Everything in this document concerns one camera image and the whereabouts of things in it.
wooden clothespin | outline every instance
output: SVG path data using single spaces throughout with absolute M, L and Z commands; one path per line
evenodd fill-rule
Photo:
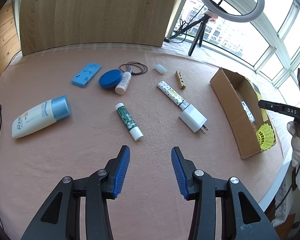
M 179 85 L 180 89 L 185 89 L 185 88 L 186 88 L 186 83 L 185 83 L 185 81 L 183 80 L 180 71 L 179 71 L 179 72 L 176 71 L 176 78 L 177 78 L 178 85 Z

white patterned tube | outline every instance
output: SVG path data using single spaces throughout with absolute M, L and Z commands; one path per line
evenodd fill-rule
M 159 82 L 157 84 L 157 87 L 182 110 L 185 110 L 188 107 L 189 104 L 187 103 L 187 101 L 185 101 L 177 92 L 175 92 L 166 82 Z

small pink bottle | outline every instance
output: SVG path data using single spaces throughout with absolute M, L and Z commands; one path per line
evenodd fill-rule
M 123 95 L 126 93 L 126 90 L 131 80 L 132 71 L 133 69 L 128 67 L 127 71 L 122 74 L 122 80 L 119 84 L 117 84 L 117 86 L 114 89 L 117 94 Z

green glue stick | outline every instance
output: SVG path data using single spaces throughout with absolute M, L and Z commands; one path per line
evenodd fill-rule
M 136 125 L 131 115 L 128 113 L 126 107 L 123 103 L 119 103 L 115 106 L 121 120 L 124 122 L 126 128 L 129 130 L 129 133 L 132 135 L 135 141 L 138 141 L 141 137 L 143 137 L 142 132 L 139 127 Z

yellow shuttlecock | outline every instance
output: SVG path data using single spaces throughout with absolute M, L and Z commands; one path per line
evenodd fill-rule
M 265 123 L 261 125 L 256 135 L 262 150 L 266 151 L 272 147 L 274 142 L 274 132 L 269 124 Z

